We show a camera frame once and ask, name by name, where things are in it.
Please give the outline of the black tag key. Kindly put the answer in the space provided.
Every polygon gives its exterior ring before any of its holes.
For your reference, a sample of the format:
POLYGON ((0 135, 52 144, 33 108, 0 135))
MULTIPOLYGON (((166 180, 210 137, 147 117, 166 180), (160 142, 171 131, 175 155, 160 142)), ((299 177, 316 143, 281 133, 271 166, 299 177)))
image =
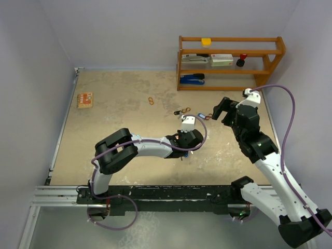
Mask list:
POLYGON ((184 115, 184 112, 182 110, 177 110, 173 114, 177 116, 178 119, 180 119, 184 115))

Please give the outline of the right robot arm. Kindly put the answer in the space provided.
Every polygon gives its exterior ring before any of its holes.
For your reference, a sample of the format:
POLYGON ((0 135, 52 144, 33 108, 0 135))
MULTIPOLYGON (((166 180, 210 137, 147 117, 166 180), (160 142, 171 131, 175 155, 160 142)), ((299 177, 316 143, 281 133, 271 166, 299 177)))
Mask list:
POLYGON ((247 201, 267 215, 278 227, 283 240, 298 248, 321 234, 331 222, 331 213, 318 206, 305 194, 285 165, 272 139, 260 131, 255 93, 237 102, 224 97, 213 108, 212 119, 226 112, 222 123, 233 130, 241 152, 267 178, 277 197, 262 190, 244 176, 231 183, 231 198, 236 203, 247 201))

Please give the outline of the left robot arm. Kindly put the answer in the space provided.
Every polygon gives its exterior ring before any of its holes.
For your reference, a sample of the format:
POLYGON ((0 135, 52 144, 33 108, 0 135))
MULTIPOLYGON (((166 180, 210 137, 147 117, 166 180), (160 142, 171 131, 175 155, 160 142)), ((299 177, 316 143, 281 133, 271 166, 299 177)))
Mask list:
POLYGON ((187 152, 199 149, 205 140, 206 134, 196 129, 188 132, 178 130, 174 135, 153 139, 131 134, 129 129, 122 128, 96 143, 95 157, 91 161, 95 170, 89 183, 88 196, 94 203, 105 201, 112 175, 134 158, 181 158, 187 152))

